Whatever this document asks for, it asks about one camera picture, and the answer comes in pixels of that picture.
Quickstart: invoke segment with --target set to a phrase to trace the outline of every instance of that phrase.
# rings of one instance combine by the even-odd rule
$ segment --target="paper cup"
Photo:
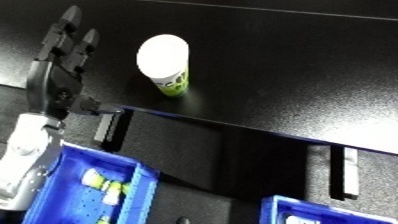
[[[188,90],[189,46],[180,37],[162,34],[145,41],[137,53],[137,65],[167,96]]]

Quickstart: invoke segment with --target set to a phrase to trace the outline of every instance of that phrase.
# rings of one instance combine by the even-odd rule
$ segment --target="cup label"
[[[180,75],[177,75],[174,79],[170,80],[167,83],[155,83],[156,86],[162,91],[165,95],[171,97],[178,97],[184,94],[188,89],[188,76],[189,71],[188,67],[182,72]]]

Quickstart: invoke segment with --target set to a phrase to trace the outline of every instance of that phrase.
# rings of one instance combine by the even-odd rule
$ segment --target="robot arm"
[[[81,20],[78,7],[69,8],[53,24],[43,48],[32,62],[26,92],[29,112],[21,114],[0,161],[0,209],[25,211],[46,180],[63,144],[63,120],[69,112],[99,115],[122,113],[119,107],[82,96],[83,66],[94,52],[94,29],[74,44]]]

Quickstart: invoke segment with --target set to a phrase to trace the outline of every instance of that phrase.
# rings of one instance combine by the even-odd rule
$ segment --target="blue plastic tray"
[[[102,203],[104,192],[81,183],[82,176],[90,168],[109,179],[131,182],[119,205]],[[158,171],[130,158],[65,145],[57,169],[35,199],[23,223],[95,224],[101,216],[109,216],[111,224],[144,224],[158,175]]]
[[[397,224],[395,219],[366,215],[282,196],[262,202],[260,224],[285,224],[289,216],[300,217],[311,224]]]

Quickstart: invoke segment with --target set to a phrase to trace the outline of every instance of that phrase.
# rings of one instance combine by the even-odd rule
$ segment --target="black table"
[[[0,82],[23,86],[49,25],[72,4],[101,34],[85,92],[127,107],[396,153],[394,19],[175,3],[3,2]],[[190,45],[191,85],[164,97],[135,64],[161,33]]]
[[[179,2],[182,4],[230,6],[233,8],[262,9],[267,11],[293,11],[309,14],[332,14],[374,19],[397,19],[398,2],[394,0],[148,0]]]

